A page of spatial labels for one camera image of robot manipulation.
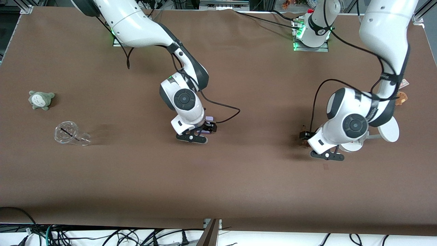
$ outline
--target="black straw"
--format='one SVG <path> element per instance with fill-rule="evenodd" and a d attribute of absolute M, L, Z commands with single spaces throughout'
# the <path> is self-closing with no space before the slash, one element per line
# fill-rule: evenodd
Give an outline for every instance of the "black straw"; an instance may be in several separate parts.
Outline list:
<path fill-rule="evenodd" d="M 61 128 L 61 130 L 62 130 L 63 132 L 65 132 L 66 134 L 68 134 L 70 137 L 73 136 L 73 135 L 71 135 L 69 132 L 67 132 L 66 130 L 64 130 L 64 128 Z"/>

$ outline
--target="gray plush toy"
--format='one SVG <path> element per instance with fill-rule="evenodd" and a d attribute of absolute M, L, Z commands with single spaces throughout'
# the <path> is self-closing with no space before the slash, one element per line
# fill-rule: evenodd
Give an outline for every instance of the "gray plush toy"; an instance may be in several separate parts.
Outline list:
<path fill-rule="evenodd" d="M 48 110 L 49 105 L 52 102 L 52 98 L 55 97 L 54 93 L 44 93 L 29 91 L 29 102 L 32 104 L 33 109 L 42 108 L 43 110 Z"/>

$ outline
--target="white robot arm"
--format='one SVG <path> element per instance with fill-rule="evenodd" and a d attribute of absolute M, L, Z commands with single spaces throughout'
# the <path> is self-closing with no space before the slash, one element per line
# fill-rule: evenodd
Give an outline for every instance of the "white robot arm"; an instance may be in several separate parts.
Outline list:
<path fill-rule="evenodd" d="M 388 98 L 396 95 L 405 71 L 409 56 L 407 27 L 417 2 L 372 0 L 369 4 L 360 27 L 360 38 L 372 52 L 387 61 L 382 60 L 384 70 L 379 91 L 371 94 L 342 88 L 331 96 L 326 109 L 328 122 L 308 139 L 317 154 L 329 155 L 330 148 L 358 140 L 369 126 L 379 127 L 392 119 L 395 101 Z"/>
<path fill-rule="evenodd" d="M 305 20 L 304 28 L 301 32 L 298 32 L 296 38 L 308 47 L 320 47 L 328 38 L 331 26 L 340 13 L 340 9 L 339 0 L 329 0 L 326 2 L 325 7 L 323 1 L 320 1 L 314 12 L 303 16 Z M 329 25 L 326 25 L 324 16 L 326 16 Z"/>
<path fill-rule="evenodd" d="M 174 55 L 183 67 L 160 86 L 161 98 L 171 110 L 178 113 L 171 124 L 178 135 L 204 125 L 205 111 L 195 92 L 208 85 L 209 75 L 166 26 L 150 20 L 135 0 L 71 1 L 87 16 L 98 17 L 102 14 L 114 35 L 125 45 L 135 48 L 161 46 Z M 186 140 L 199 143 L 207 141 L 200 135 Z"/>

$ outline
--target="brown paper sheet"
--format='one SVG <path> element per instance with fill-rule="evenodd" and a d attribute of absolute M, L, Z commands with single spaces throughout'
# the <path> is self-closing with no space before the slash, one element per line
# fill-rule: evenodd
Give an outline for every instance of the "brown paper sheet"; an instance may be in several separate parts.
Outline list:
<path fill-rule="evenodd" d="M 380 74 L 376 58 L 335 38 L 328 53 L 294 52 L 289 30 L 233 11 L 164 11 L 160 20 L 208 70 L 207 97 L 241 114 L 206 145 L 177 141 L 176 114 L 158 93 L 174 73 L 165 49 L 135 49 L 128 70 L 95 18 L 36 7 L 22 16 L 0 66 L 2 206 L 47 224 L 188 228 L 222 218 L 237 230 L 436 234 L 437 69 L 422 27 L 408 30 L 399 140 L 369 140 L 345 161 L 327 162 L 297 140 L 314 93 L 327 78 L 369 90 Z M 355 16 L 335 26 L 363 45 Z M 340 87 L 324 85 L 315 126 Z M 49 111 L 32 110 L 30 90 L 56 93 Z M 202 101 L 218 120 L 234 113 Z M 54 128 L 65 120 L 93 145 L 56 143 Z M 4 222 L 24 221 L 6 215 Z"/>

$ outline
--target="clear plastic cup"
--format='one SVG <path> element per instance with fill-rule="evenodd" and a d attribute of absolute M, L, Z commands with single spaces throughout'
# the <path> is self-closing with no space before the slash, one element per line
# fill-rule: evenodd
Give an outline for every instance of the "clear plastic cup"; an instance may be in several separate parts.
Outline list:
<path fill-rule="evenodd" d="M 64 121 L 55 128 L 55 140 L 60 144 L 87 146 L 91 143 L 88 133 L 80 131 L 73 121 Z"/>

